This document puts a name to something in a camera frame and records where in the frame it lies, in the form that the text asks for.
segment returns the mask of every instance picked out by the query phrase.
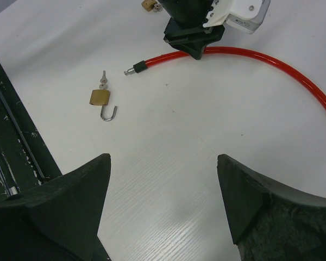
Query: cable end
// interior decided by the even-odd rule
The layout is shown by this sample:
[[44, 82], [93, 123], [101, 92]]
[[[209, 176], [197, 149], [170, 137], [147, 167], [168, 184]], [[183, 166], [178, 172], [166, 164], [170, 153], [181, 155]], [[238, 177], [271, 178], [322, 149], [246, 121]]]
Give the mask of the cable end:
[[130, 68], [130, 69], [128, 69], [128, 70], [126, 70], [126, 71], [124, 71], [124, 75], [130, 75], [130, 74], [135, 74], [136, 73], [136, 71], [134, 70], [134, 68], [132, 67], [132, 68]]

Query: table surface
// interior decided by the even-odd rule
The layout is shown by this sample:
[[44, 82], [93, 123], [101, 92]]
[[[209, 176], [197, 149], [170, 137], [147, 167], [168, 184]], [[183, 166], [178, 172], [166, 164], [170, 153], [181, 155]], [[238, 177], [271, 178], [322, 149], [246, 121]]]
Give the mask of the table surface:
[[[0, 14], [0, 62], [63, 173], [111, 154], [98, 235], [114, 261], [239, 260], [217, 156], [326, 197], [326, 112], [248, 58], [182, 58], [124, 76], [173, 51], [162, 39], [168, 18], [141, 1], [18, 0]], [[272, 1], [253, 35], [227, 27], [215, 45], [279, 58], [326, 93], [326, 0]], [[111, 122], [89, 105], [103, 70], [107, 113], [118, 106]]]

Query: red tube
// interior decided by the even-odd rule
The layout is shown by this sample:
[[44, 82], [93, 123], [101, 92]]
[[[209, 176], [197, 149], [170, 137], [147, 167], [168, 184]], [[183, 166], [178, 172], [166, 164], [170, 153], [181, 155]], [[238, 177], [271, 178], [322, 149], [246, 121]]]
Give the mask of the red tube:
[[[292, 68], [290, 65], [276, 58], [270, 57], [269, 55], [252, 51], [252, 50], [236, 48], [236, 47], [207, 47], [204, 51], [204, 54], [213, 54], [213, 53], [235, 54], [235, 55], [245, 56], [273, 65], [274, 67], [286, 72], [291, 77], [299, 81], [304, 87], [306, 87], [314, 95], [314, 97], [319, 101], [319, 103], [326, 110], [326, 95], [310, 79], [305, 77], [296, 69]], [[189, 56], [187, 53], [179, 51], [179, 52], [168, 53], [149, 59], [145, 61], [145, 63], [146, 66], [150, 68], [156, 64], [160, 64], [165, 61], [170, 61], [173, 59], [187, 57], [187, 56]]]

